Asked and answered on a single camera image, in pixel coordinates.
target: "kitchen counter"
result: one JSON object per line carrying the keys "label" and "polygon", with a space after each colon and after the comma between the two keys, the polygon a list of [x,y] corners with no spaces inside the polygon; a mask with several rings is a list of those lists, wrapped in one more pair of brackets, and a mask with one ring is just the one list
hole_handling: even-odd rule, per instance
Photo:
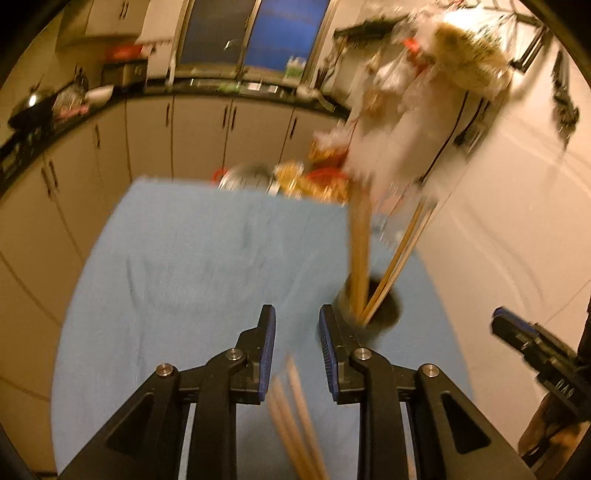
{"label": "kitchen counter", "polygon": [[335,105],[335,111],[329,112],[317,100],[304,100],[296,97],[294,89],[282,86],[271,86],[260,83],[245,82],[240,88],[231,91],[219,89],[220,80],[207,79],[182,79],[171,86],[161,82],[149,83],[139,92],[115,92],[111,99],[103,106],[92,108],[86,115],[78,116],[52,127],[51,131],[39,135],[39,138],[24,145],[19,142],[18,134],[15,134],[3,146],[0,147],[0,198],[15,181],[31,166],[39,156],[54,145],[61,137],[84,124],[95,115],[132,98],[147,98],[153,96],[218,96],[239,99],[251,99],[263,102],[280,103],[306,110],[325,113],[346,120],[350,110],[334,100],[327,100]]}

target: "cabinet door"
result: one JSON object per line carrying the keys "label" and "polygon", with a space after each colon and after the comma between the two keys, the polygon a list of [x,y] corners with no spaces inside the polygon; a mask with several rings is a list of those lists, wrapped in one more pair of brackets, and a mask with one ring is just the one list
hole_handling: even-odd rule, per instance
{"label": "cabinet door", "polygon": [[0,205],[0,252],[15,275],[59,322],[66,316],[82,260],[48,196],[42,162]]}
{"label": "cabinet door", "polygon": [[131,177],[171,178],[172,97],[127,102],[127,140]]}
{"label": "cabinet door", "polygon": [[108,212],[112,212],[131,183],[127,156],[125,104],[120,103],[94,120],[96,161],[105,190]]}
{"label": "cabinet door", "polygon": [[31,470],[56,471],[49,400],[33,397],[0,382],[0,423]]}
{"label": "cabinet door", "polygon": [[0,261],[0,377],[51,397],[60,328]]}
{"label": "cabinet door", "polygon": [[96,165],[91,124],[78,127],[45,155],[58,206],[83,258],[109,213]]}
{"label": "cabinet door", "polygon": [[231,103],[219,98],[174,99],[175,179],[211,180],[222,168]]}
{"label": "cabinet door", "polygon": [[149,4],[150,0],[127,0],[117,27],[117,35],[139,37]]}
{"label": "cabinet door", "polygon": [[90,9],[85,36],[115,35],[125,4],[119,0],[94,0]]}
{"label": "cabinet door", "polygon": [[224,167],[277,165],[292,112],[291,107],[234,100]]}
{"label": "cabinet door", "polygon": [[339,123],[337,118],[324,115],[323,113],[296,109],[291,118],[285,147],[283,147],[283,153],[281,154],[281,161],[307,161],[314,132],[317,130],[328,132],[337,123]]}

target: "metal screw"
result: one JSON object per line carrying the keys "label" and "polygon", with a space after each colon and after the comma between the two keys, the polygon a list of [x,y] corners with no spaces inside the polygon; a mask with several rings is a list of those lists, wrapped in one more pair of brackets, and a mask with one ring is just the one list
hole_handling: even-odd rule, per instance
{"label": "metal screw", "polygon": [[353,354],[359,360],[368,360],[371,358],[371,350],[369,348],[358,348]]}
{"label": "metal screw", "polygon": [[226,358],[228,360],[232,360],[233,362],[235,362],[236,360],[240,360],[242,358],[242,355],[244,355],[242,353],[242,350],[240,350],[239,348],[230,348],[230,350],[226,351]]}
{"label": "metal screw", "polygon": [[432,364],[423,365],[421,370],[423,370],[423,373],[430,378],[438,376],[440,372],[440,370]]}
{"label": "metal screw", "polygon": [[160,364],[156,367],[156,374],[159,377],[170,377],[174,373],[174,367],[171,364]]}

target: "chopstick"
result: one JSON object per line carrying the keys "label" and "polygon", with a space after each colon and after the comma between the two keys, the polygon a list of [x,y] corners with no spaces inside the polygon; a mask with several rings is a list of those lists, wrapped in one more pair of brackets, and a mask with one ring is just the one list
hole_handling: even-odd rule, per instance
{"label": "chopstick", "polygon": [[359,241],[358,236],[358,211],[359,211],[359,182],[352,176],[350,180],[349,196],[349,304],[355,313],[358,309],[356,292],[359,290]]}
{"label": "chopstick", "polygon": [[329,480],[330,476],[322,458],[320,445],[301,387],[300,374],[290,356],[287,357],[286,367],[296,411],[304,429],[304,439],[302,439],[296,418],[291,411],[283,384],[277,377],[271,382],[271,388],[267,395],[271,419],[300,479]]}
{"label": "chopstick", "polygon": [[421,199],[418,203],[417,209],[415,210],[415,212],[413,214],[413,218],[410,220],[410,223],[408,224],[408,228],[407,228],[406,232],[404,232],[404,236],[402,237],[402,241],[400,242],[398,248],[396,249],[396,253],[394,254],[394,257],[392,258],[390,265],[388,266],[388,268],[386,269],[386,272],[384,273],[384,277],[380,281],[378,288],[376,289],[376,291],[372,295],[371,299],[369,300],[369,303],[364,308],[364,310],[361,314],[361,321],[364,326],[367,325],[369,323],[369,321],[371,320],[371,317],[374,316],[373,313],[371,315],[369,313],[372,311],[372,309],[376,305],[376,302],[378,301],[382,291],[384,290],[386,284],[388,283],[388,280],[392,276],[392,272],[394,272],[394,269],[396,268],[396,265],[398,264],[398,260],[400,260],[400,257],[404,253],[404,249],[406,248],[408,242],[411,239],[413,231],[418,223],[418,220],[419,220],[419,218],[421,218],[421,213],[423,212],[424,206],[425,206],[425,200]]}
{"label": "chopstick", "polygon": [[308,411],[308,405],[306,404],[306,398],[301,387],[300,374],[298,373],[293,358],[290,356],[287,358],[287,374],[290,379],[291,392],[294,396],[295,407],[304,429],[304,436],[308,443],[308,447],[312,451],[312,458],[314,459],[314,463],[316,464],[316,468],[320,474],[320,477],[323,480],[326,480],[329,478],[329,474],[326,470],[324,459],[322,458],[322,451],[320,450],[318,438],[316,437],[316,432],[314,431],[310,412]]}
{"label": "chopstick", "polygon": [[390,290],[392,290],[392,286],[398,280],[398,277],[404,270],[404,267],[406,266],[406,263],[410,258],[410,255],[413,253],[414,247],[416,246],[418,240],[421,238],[423,231],[427,227],[427,224],[429,223],[431,215],[433,214],[433,211],[435,210],[436,206],[437,204],[433,203],[427,208],[427,212],[425,213],[423,220],[421,221],[421,224],[418,226],[417,233],[413,236],[413,239],[410,241],[408,248],[404,251],[404,255],[400,259],[400,262],[396,265],[394,271],[392,272],[392,275],[386,282],[385,288],[380,291],[380,294],[376,302],[374,304],[368,305],[368,314],[367,317],[363,317],[363,326],[367,326],[367,324],[371,321],[375,312],[378,310],[379,306],[382,304]]}
{"label": "chopstick", "polygon": [[371,187],[373,177],[353,178],[349,201],[350,275],[349,303],[360,319],[369,295],[369,240],[371,233]]}
{"label": "chopstick", "polygon": [[278,378],[273,380],[271,395],[267,400],[269,401],[271,419],[301,480],[322,480],[314,467],[312,458],[306,451],[281,380]]}

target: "table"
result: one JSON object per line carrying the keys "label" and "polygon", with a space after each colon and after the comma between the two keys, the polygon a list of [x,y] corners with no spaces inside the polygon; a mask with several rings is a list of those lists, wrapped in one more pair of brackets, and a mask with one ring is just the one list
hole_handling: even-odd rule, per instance
{"label": "table", "polygon": [[[277,310],[273,373],[290,353],[332,478],[356,478],[358,406],[329,394],[317,333],[319,308],[347,277],[347,214],[257,192],[140,180],[124,197],[86,263],[63,325],[51,423],[61,472],[156,365],[203,365]],[[372,240],[372,270],[389,252]],[[396,285],[402,316],[374,348],[409,368],[434,363],[468,395],[456,338],[420,259]],[[295,479],[267,408],[238,406],[238,474]]]}

